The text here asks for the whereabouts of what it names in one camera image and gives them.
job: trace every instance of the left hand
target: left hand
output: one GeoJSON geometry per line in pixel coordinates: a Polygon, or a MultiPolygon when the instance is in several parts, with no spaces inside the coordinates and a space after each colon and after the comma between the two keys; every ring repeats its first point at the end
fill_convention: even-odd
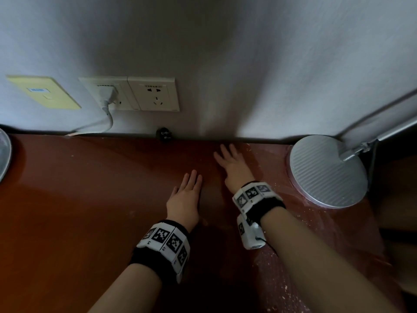
{"type": "Polygon", "coordinates": [[[171,196],[166,203],[167,220],[180,223],[191,233],[193,228],[199,222],[199,212],[197,204],[200,197],[201,184],[203,176],[199,175],[197,180],[197,171],[193,170],[191,175],[186,173],[180,188],[174,187],[171,196]]]}

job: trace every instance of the outlet faceplate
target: outlet faceplate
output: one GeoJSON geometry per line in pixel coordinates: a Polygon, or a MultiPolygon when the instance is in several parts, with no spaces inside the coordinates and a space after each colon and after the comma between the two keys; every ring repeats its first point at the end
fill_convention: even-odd
{"type": "Polygon", "coordinates": [[[100,85],[112,85],[118,93],[117,103],[109,105],[110,110],[140,110],[138,102],[128,84],[128,77],[80,77],[79,80],[100,105],[100,85]]]}
{"type": "Polygon", "coordinates": [[[180,111],[175,78],[128,77],[142,111],[180,111]]]}

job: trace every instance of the tracking cuff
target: tracking cuff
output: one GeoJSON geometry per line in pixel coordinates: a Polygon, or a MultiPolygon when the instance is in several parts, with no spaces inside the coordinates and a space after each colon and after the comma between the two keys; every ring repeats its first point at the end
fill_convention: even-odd
{"type": "Polygon", "coordinates": [[[163,220],[154,224],[133,250],[130,264],[151,268],[163,283],[180,283],[190,255],[188,232],[181,224],[163,220]]]}
{"type": "Polygon", "coordinates": [[[261,225],[261,218],[276,206],[285,208],[282,198],[266,182],[245,184],[233,196],[234,204],[245,218],[261,225]]]}

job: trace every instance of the forearm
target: forearm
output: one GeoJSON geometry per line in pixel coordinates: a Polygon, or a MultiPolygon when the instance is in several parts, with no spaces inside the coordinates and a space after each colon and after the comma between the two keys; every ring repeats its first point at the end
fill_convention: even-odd
{"type": "Polygon", "coordinates": [[[154,307],[162,281],[150,268],[129,265],[90,309],[89,313],[143,313],[154,307]]]}
{"type": "Polygon", "coordinates": [[[270,210],[261,226],[313,312],[397,312],[373,284],[287,210],[270,210]]]}

